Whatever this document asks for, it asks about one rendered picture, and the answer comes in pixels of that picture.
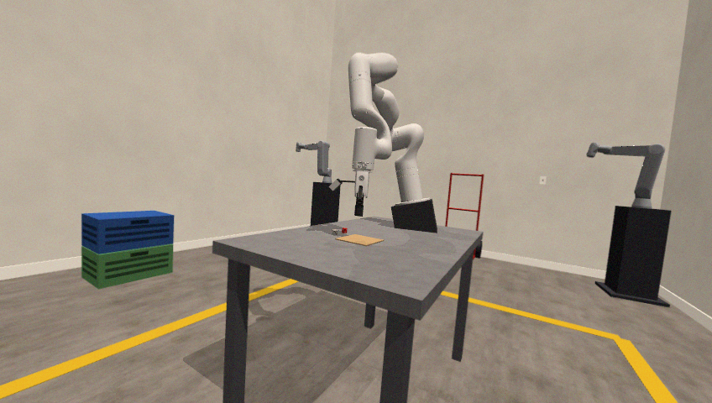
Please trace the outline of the tan square mat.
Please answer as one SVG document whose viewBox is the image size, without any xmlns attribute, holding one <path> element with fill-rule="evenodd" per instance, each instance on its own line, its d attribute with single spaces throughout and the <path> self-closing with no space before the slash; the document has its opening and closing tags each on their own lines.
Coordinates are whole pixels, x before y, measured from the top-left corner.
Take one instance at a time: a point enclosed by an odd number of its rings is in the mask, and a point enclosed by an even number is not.
<svg viewBox="0 0 712 403">
<path fill-rule="evenodd" d="M 369 246 L 371 244 L 379 243 L 384 241 L 383 239 L 378 239 L 378 238 L 371 238 L 371 237 L 366 237 L 358 234 L 353 234 L 353 235 L 348 235 L 345 237 L 341 238 L 335 238 L 336 240 L 348 242 L 348 243 L 355 243 L 363 246 Z"/>
</svg>

